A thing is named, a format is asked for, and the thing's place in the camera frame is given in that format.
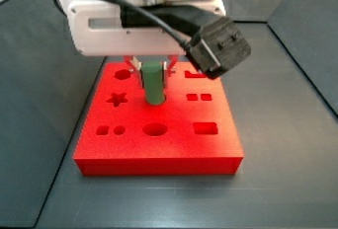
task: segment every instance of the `gray floor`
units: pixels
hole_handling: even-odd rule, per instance
[[[224,77],[238,175],[85,178],[74,138],[41,228],[338,226],[337,118],[268,25],[240,27],[253,56]]]

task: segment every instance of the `green cylinder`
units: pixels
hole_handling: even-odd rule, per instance
[[[142,73],[146,100],[158,106],[166,101],[163,64],[157,61],[143,62]]]

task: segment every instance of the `red shape sorter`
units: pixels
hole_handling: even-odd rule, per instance
[[[109,63],[74,160],[85,176],[236,174],[244,149],[221,79],[189,62],[169,77],[167,100],[146,102],[126,63]]]

